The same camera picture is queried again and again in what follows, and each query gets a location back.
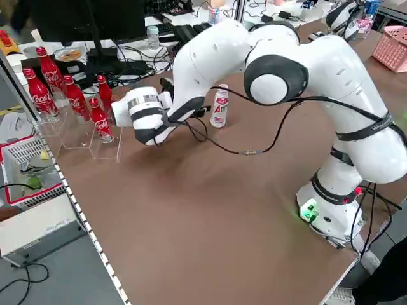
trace brown table surface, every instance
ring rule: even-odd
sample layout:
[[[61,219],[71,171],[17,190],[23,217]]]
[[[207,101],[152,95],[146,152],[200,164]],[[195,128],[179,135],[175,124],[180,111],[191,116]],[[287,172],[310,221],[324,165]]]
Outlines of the brown table surface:
[[[320,26],[301,26],[304,42]],[[355,49],[399,112],[407,77],[369,58],[378,37],[372,33]],[[160,76],[144,82],[158,87]],[[243,93],[242,75],[223,81]],[[266,147],[286,109],[230,95],[226,127],[208,125],[209,135],[232,149]],[[61,150],[57,162],[133,304],[316,305],[355,257],[297,215],[295,192],[327,158],[334,136],[328,116],[309,103],[293,111],[276,147],[260,156],[228,154],[180,127],[161,148],[124,130],[118,164],[72,150]],[[382,193],[400,202],[403,183]]]

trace red cap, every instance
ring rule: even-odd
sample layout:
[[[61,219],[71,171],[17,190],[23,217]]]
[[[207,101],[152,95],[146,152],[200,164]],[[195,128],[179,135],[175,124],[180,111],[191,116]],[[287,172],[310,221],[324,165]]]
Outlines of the red cap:
[[[0,30],[0,39],[5,46],[12,45],[9,35],[3,30]]]
[[[38,56],[47,56],[46,50],[43,46],[36,48],[36,52]]]
[[[98,100],[97,100],[97,98],[91,98],[90,100],[89,100],[89,106],[90,107],[92,107],[92,108],[96,108],[96,107],[98,107],[99,106],[99,102],[98,102]]]
[[[23,68],[23,74],[26,79],[32,79],[36,77],[36,73],[32,68]]]
[[[104,84],[106,82],[106,78],[104,77],[104,75],[98,75],[96,76],[96,79],[99,84]]]
[[[64,82],[65,82],[65,84],[67,84],[67,85],[71,85],[71,84],[74,83],[74,79],[73,79],[73,77],[70,76],[70,75],[64,75]]]

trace monitor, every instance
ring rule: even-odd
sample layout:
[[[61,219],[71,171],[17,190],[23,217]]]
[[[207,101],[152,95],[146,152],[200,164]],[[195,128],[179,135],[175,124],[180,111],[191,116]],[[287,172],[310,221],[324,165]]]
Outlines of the monitor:
[[[30,16],[43,41],[93,40],[85,0],[30,2]],[[146,36],[144,0],[89,0],[100,39]]]

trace red bottle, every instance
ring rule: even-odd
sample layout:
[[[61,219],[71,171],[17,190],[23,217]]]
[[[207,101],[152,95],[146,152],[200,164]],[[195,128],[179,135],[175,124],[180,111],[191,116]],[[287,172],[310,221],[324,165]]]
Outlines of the red bottle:
[[[59,71],[55,62],[48,56],[44,47],[36,48],[37,55],[41,64],[41,72],[50,86],[54,97],[57,99],[65,98],[65,84],[62,79],[62,74]]]
[[[96,132],[99,134],[99,138],[103,143],[109,143],[113,141],[113,134],[107,120],[106,113],[99,107],[97,98],[91,98],[89,100],[90,105],[90,117],[95,123]]]
[[[28,81],[28,90],[37,108],[45,114],[49,122],[59,121],[61,117],[48,88],[40,82],[31,68],[24,68],[23,74]]]
[[[106,82],[106,78],[103,75],[98,75],[96,77],[99,83],[99,96],[103,102],[103,109],[109,115],[111,104],[112,104],[112,89]]]
[[[86,106],[85,97],[82,91],[74,83],[74,79],[70,75],[64,75],[66,85],[66,96],[69,103],[76,114],[79,124],[84,124],[90,121],[89,109]]]

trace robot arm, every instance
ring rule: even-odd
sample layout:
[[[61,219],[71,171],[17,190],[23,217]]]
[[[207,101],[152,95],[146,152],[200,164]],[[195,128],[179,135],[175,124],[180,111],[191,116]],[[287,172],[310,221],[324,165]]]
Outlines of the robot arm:
[[[389,128],[391,116],[353,49],[338,36],[300,44],[293,27],[272,22],[247,32],[227,20],[183,46],[174,62],[174,101],[153,87],[136,88],[112,104],[118,126],[132,126],[137,140],[162,143],[204,103],[210,87],[227,75],[244,71],[251,100],[277,105],[305,89],[374,114],[376,122],[352,109],[320,102],[335,126],[331,155],[297,193],[301,218],[334,242],[350,240],[363,225],[355,197],[366,179],[388,183],[407,172],[407,150]]]
[[[163,108],[154,88],[137,88],[112,104],[116,122],[118,126],[131,122],[143,144],[160,144],[179,126],[177,121],[201,108],[214,83],[244,68],[246,93],[259,105],[284,102],[307,88],[381,118],[388,113],[363,63],[342,38],[324,36],[300,44],[295,29],[284,22],[247,32],[242,24],[227,20],[202,32],[177,54],[174,102],[169,109]],[[322,106],[338,136],[345,135],[341,137],[343,147],[362,177],[388,183],[407,172],[407,151],[394,130],[384,128],[364,138],[347,137],[377,126],[353,110],[329,103]]]

